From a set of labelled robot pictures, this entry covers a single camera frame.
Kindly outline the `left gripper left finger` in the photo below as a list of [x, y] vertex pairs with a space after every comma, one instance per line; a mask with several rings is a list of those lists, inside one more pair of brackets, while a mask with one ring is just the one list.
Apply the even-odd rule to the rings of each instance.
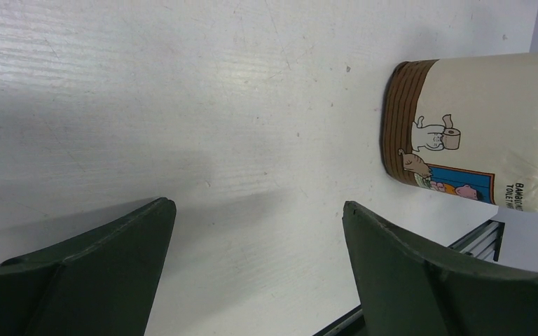
[[158, 198], [0, 264], [0, 335], [143, 335], [177, 214]]

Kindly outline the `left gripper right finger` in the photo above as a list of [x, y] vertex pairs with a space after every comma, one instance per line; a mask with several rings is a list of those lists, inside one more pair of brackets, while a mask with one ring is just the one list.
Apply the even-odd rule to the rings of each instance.
[[459, 253], [353, 201], [343, 229], [368, 335], [538, 335], [538, 272]]

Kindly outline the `beige brown paper roll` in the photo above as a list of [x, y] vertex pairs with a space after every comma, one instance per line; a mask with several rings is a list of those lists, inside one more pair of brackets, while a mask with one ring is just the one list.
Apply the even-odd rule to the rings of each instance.
[[400, 183], [538, 212], [538, 53], [398, 64], [380, 153]]

